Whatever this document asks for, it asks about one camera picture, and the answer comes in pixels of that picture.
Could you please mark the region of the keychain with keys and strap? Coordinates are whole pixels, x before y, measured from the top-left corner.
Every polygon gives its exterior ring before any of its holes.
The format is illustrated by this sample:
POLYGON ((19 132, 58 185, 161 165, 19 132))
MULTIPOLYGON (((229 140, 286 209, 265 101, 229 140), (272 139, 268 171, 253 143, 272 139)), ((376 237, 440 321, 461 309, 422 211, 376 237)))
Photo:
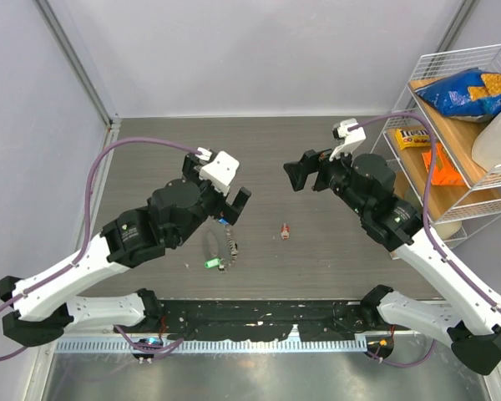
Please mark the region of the keychain with keys and strap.
POLYGON ((210 219, 201 235, 201 246, 208 270, 225 272, 239 256, 234 227, 223 219, 210 219))

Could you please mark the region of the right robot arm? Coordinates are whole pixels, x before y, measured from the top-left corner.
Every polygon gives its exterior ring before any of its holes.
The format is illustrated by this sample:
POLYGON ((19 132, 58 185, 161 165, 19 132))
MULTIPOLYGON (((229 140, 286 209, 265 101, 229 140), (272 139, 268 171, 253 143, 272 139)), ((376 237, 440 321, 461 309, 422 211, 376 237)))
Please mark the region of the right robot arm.
POLYGON ((369 237, 413 267, 449 304, 436 307, 379 285, 362 299, 367 327, 411 328, 449 347, 475 373, 491 374, 501 362, 501 295, 445 246, 412 204, 395 195, 396 174, 380 155, 308 150, 283 169, 295 191, 315 175, 314 191, 331 190, 357 214, 369 237))

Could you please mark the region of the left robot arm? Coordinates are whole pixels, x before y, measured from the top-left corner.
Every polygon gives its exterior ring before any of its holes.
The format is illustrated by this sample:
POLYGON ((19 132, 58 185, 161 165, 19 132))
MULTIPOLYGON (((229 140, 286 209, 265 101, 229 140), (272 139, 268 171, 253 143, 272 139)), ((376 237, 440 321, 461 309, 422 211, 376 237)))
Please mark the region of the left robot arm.
POLYGON ((73 330, 156 330, 163 310, 154 292, 140 289, 122 297, 95 298, 82 293, 183 246, 209 218, 235 224, 251 196, 240 188, 232 203, 226 200, 239 167, 224 151, 188 154, 181 178, 155 190, 146 206, 106 224, 79 251, 33 277, 4 277, 0 298, 12 303, 12 311, 2 318, 3 334, 30 348, 73 330))

